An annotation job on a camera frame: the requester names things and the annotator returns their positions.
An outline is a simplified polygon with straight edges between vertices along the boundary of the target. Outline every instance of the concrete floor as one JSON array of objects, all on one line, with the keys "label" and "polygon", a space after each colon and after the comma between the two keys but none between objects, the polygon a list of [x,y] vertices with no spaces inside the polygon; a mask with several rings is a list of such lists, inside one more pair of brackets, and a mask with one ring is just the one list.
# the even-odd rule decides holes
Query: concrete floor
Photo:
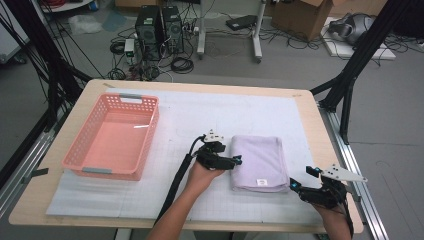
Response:
[{"label": "concrete floor", "polygon": [[[71,11],[88,14],[86,10]],[[90,13],[101,23],[116,14],[108,9]],[[133,14],[116,30],[75,36],[102,74],[111,68],[109,40],[117,32],[132,27]],[[207,20],[208,26],[225,29],[225,17]],[[264,28],[269,27],[265,19]],[[91,76],[98,76],[78,49],[64,38],[76,67]],[[263,59],[253,58],[250,39],[228,35],[208,35],[206,55],[199,60],[194,54],[194,70],[187,75],[170,73],[178,83],[258,86],[272,88],[312,89],[337,76],[346,61],[329,57],[324,46],[317,50],[294,49],[287,39],[261,41]],[[395,61],[370,62],[355,85],[351,109],[349,139],[377,210],[391,239],[424,238],[424,169],[423,53],[409,50],[395,52]],[[162,74],[160,82],[171,78]],[[47,108],[44,95],[30,64],[0,65],[0,168],[10,158],[35,122]],[[325,94],[316,96],[321,100]],[[113,239],[115,229],[71,227],[12,226],[8,213],[0,220],[2,240],[11,239]],[[228,233],[199,232],[198,239],[227,239]],[[140,230],[132,239],[142,238]],[[290,234],[290,239],[314,239],[310,234]],[[367,231],[354,239],[370,239]]]}]

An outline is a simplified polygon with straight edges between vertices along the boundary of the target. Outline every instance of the folded cloth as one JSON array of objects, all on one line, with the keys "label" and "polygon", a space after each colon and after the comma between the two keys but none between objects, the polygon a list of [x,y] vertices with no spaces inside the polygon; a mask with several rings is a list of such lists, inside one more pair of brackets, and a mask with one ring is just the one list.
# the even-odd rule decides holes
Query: folded cloth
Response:
[{"label": "folded cloth", "polygon": [[280,138],[236,135],[231,140],[231,156],[237,155],[242,156],[243,163],[231,171],[233,190],[290,190]]}]

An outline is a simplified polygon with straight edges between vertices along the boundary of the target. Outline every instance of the metal frame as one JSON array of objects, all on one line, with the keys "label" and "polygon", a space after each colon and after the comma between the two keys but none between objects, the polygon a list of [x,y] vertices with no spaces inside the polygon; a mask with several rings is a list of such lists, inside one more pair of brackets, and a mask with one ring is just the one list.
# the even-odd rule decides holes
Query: metal frame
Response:
[{"label": "metal frame", "polygon": [[320,106],[330,112],[335,112],[337,105],[344,99],[339,132],[345,144],[349,144],[347,134],[355,81],[413,2],[415,0],[387,1],[342,72],[337,77],[311,90],[312,94],[316,95],[330,89],[325,99],[320,101]]},{"label": "metal frame", "polygon": [[258,20],[256,22],[256,28],[253,30],[252,39],[253,39],[253,48],[255,50],[256,62],[260,63],[262,61],[262,49],[261,42],[259,38],[259,33],[261,31],[262,19],[265,12],[266,0],[261,0],[261,5],[259,7]]},{"label": "metal frame", "polygon": [[132,235],[132,229],[130,228],[118,228],[115,232],[115,240],[130,240]]},{"label": "metal frame", "polygon": [[205,43],[206,43],[206,28],[205,28],[205,4],[203,0],[200,0],[200,25],[199,25],[199,40],[197,42],[197,55],[199,59],[203,59],[205,54]]},{"label": "metal frame", "polygon": [[[343,163],[349,171],[362,175],[361,170],[356,162],[355,156],[353,155],[352,148],[344,143],[343,137],[338,133],[340,130],[340,121],[336,113],[326,112],[325,116],[328,118],[328,122],[331,126],[333,136],[336,140],[339,153],[343,159]],[[360,205],[362,207],[363,214],[368,222],[371,234],[375,240],[387,240],[389,239],[386,229],[384,228],[383,222],[381,221],[380,215],[374,205],[371,198],[371,194],[368,191],[368,187],[365,182],[352,182],[353,190],[355,194],[361,197]]]},{"label": "metal frame", "polygon": [[[36,169],[40,162],[43,160],[44,155],[50,148],[50,145],[56,137],[56,133],[59,131],[60,126],[63,123],[62,121],[58,121],[53,125],[52,128],[46,130],[48,121],[47,115],[49,114],[48,111],[49,110],[47,110],[46,113],[40,118],[36,126],[28,135],[27,139],[22,142],[21,146],[19,146],[18,150],[9,161],[19,161],[19,165],[13,170],[7,169],[8,172],[13,172],[8,175],[8,180],[4,185],[2,185],[0,189],[0,218],[3,217],[4,213],[13,203],[13,200],[19,194],[20,190],[31,181],[33,176],[37,175]],[[65,112],[60,109],[58,111],[57,118],[66,118]]]}]

